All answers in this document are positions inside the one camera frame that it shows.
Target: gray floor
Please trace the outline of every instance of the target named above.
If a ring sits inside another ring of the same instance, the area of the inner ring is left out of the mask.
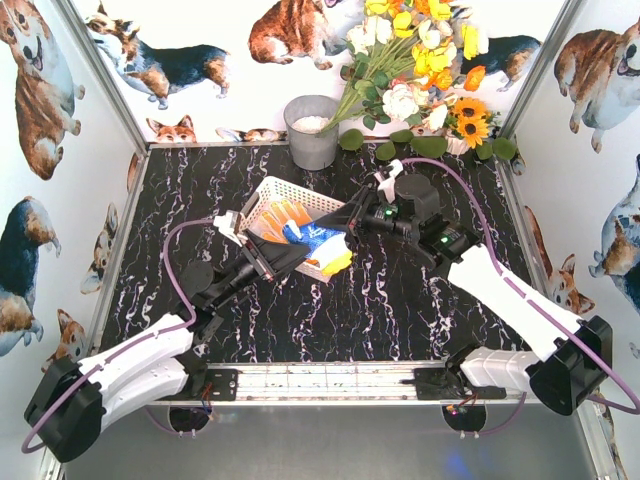
[[[513,406],[490,406],[488,426]],[[196,440],[138,411],[67,465],[67,480],[555,480],[595,473],[577,415],[527,405],[505,431],[460,440],[440,407],[219,408]],[[166,409],[155,408],[157,417]]]

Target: black marble tabletop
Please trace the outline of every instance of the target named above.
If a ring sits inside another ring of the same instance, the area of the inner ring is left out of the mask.
[[[297,168],[287,145],[152,150],[101,350],[140,332],[176,304],[161,257],[162,243],[175,225],[240,210],[268,175],[346,201],[378,167],[374,150],[374,144],[366,144],[357,154],[342,152],[334,165],[315,173]],[[530,283],[495,168],[457,157],[444,160],[480,201],[500,260]],[[445,215],[481,231],[454,180],[433,166],[415,170],[436,186]],[[220,268],[235,258],[238,248],[223,238],[213,227],[183,230],[170,248],[176,272],[194,259]],[[351,267],[328,284],[294,272],[277,285],[260,282],[252,288],[247,301],[221,312],[225,322],[211,344],[196,347],[209,361],[431,360],[471,342],[526,348],[487,307],[447,281],[429,278],[406,247],[380,236],[361,244]]]

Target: robotic arm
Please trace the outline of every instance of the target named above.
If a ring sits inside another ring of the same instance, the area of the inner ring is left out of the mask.
[[[378,186],[363,186],[335,212],[316,220],[316,227],[344,232],[355,243],[367,233],[389,235],[410,245],[433,276],[466,290],[518,332],[531,351],[492,351],[470,347],[447,362],[457,378],[471,387],[495,386],[534,393],[545,405],[570,415],[607,377],[598,365],[556,326],[544,321],[541,306],[611,365],[611,327],[600,317],[589,321],[560,308],[504,266],[473,232],[440,213],[438,192],[419,174],[399,176],[394,161],[376,173]],[[188,328],[184,304],[146,331],[94,357],[73,363],[57,360],[38,386],[25,419],[42,423],[40,438],[61,462],[84,453],[100,433],[119,418],[154,400],[186,388],[198,391],[206,363],[191,348],[206,343],[222,323],[216,312],[259,279],[274,281],[297,268],[311,253],[304,244],[277,244],[251,231],[240,231],[240,214],[228,212],[215,225],[241,246],[242,254],[223,271],[194,262],[181,285],[197,318]],[[160,334],[160,330],[172,330]],[[98,371],[55,411],[49,411],[69,386],[93,369]]]

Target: white basket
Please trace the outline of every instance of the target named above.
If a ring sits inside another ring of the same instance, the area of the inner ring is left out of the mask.
[[[262,232],[258,227],[260,214],[267,210],[267,206],[272,202],[285,198],[291,202],[300,202],[307,209],[312,220],[317,220],[344,205],[343,202],[312,192],[293,183],[285,182],[279,178],[265,177],[240,212],[243,216],[240,230],[251,230],[256,235],[261,236]],[[331,278],[330,275],[324,275],[318,267],[307,262],[302,263],[296,270],[325,283]]]

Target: white wall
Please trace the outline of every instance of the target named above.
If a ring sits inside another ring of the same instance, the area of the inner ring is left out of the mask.
[[[344,0],[343,4],[357,1]],[[90,16],[96,12],[99,1],[75,0],[75,3],[83,16]],[[215,133],[218,127],[245,131],[253,128],[284,130],[282,111],[290,100],[299,95],[320,94],[340,98],[343,91],[340,66],[351,61],[347,51],[330,57],[334,66],[326,71],[315,68],[308,57],[296,59],[290,65],[253,61],[247,47],[251,28],[274,3],[274,0],[251,0],[239,7],[235,2],[183,0],[180,8],[158,8],[157,2],[152,0],[103,1],[111,18],[135,21],[140,26],[138,37],[154,48],[208,44],[231,54],[230,68],[235,73],[230,80],[227,98],[217,99],[212,82],[207,80],[169,95],[169,108],[164,111],[158,110],[157,103],[148,102],[146,94],[128,86],[103,55],[148,141],[155,141],[155,135],[147,126],[146,118],[175,125],[183,115],[189,114],[198,141],[215,142],[221,141]],[[475,19],[487,29],[490,37],[530,35],[540,41],[546,38],[563,3],[564,0],[470,2]],[[493,110],[501,112],[504,120],[523,83],[524,79],[508,92],[497,93],[504,81],[502,74],[496,74],[487,77],[477,92],[465,95],[487,101]],[[360,120],[342,125],[343,129],[352,127],[365,130]],[[406,128],[406,125],[378,125],[375,134],[387,135],[400,128]]]
[[[624,0],[590,0],[575,20],[567,40],[578,32],[594,29],[622,33],[637,22],[640,13],[637,7],[636,2]],[[593,63],[599,56],[584,58]],[[640,83],[637,79],[631,81],[638,95]],[[605,133],[598,154],[591,147],[591,128],[581,122],[578,134],[569,130],[573,107],[568,97],[561,96],[553,67],[550,68],[517,128],[518,144],[527,163],[526,173],[518,180],[519,188],[524,203],[537,216],[554,266],[560,267],[570,253],[575,253],[576,286],[596,303],[595,310],[585,317],[595,313],[611,324],[615,335],[614,368],[640,392],[640,360],[629,347],[630,342],[640,345],[640,317],[610,277],[593,278],[588,270],[588,266],[596,264],[594,251],[602,250],[601,230],[605,220],[636,181],[640,111],[634,111]],[[604,383],[603,393],[611,400],[629,404],[610,380]],[[640,478],[637,456],[640,419],[617,411],[613,411],[613,418],[627,474],[629,478]]]
[[[54,251],[39,249],[33,313],[43,325],[42,340],[34,336],[27,347],[20,341],[0,357],[0,477],[25,480],[35,478],[42,454],[20,453],[28,431],[23,414],[42,378],[43,362],[60,342],[56,312],[62,308],[88,331],[98,293],[81,294],[80,283],[93,260],[109,203],[116,205],[118,213],[123,210],[127,169],[135,149],[52,3],[41,0],[36,5],[67,59],[74,82],[85,86],[86,95],[76,101],[73,116],[82,122],[80,135],[66,134],[62,162],[50,180],[42,180],[29,169],[18,143],[17,66],[8,45],[0,43],[0,233],[14,205],[30,195],[44,205],[62,246],[59,258]]]

